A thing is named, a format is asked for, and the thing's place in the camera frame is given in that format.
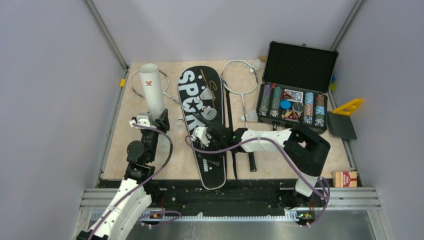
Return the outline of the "white shuttlecock tube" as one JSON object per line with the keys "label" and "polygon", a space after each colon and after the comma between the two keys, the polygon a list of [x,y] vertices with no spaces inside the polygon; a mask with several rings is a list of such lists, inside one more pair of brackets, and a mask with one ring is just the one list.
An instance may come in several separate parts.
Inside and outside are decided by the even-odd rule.
{"label": "white shuttlecock tube", "polygon": [[165,109],[159,67],[154,63],[146,63],[137,70],[149,113],[151,118],[156,120]]}

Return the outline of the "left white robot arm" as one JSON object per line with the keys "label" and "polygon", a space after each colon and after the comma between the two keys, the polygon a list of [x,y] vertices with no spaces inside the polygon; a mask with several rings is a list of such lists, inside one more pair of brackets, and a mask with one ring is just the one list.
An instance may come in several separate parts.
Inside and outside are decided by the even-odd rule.
{"label": "left white robot arm", "polygon": [[128,166],[119,188],[99,219],[88,229],[82,230],[78,240],[124,240],[147,207],[160,202],[160,193],[154,188],[144,189],[157,173],[149,163],[155,160],[159,137],[169,143],[170,130],[168,109],[158,118],[148,113],[139,114],[130,120],[130,125],[141,132],[139,140],[133,140],[126,148]]}

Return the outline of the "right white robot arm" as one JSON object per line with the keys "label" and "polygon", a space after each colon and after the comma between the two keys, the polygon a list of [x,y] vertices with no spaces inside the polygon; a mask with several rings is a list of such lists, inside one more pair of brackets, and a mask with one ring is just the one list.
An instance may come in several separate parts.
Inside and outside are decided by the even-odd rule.
{"label": "right white robot arm", "polygon": [[238,128],[234,131],[219,124],[198,126],[190,136],[200,142],[201,152],[207,154],[235,152],[279,152],[298,179],[293,200],[307,206],[314,198],[314,187],[322,174],[331,145],[308,126],[297,124],[284,130],[253,130]]}

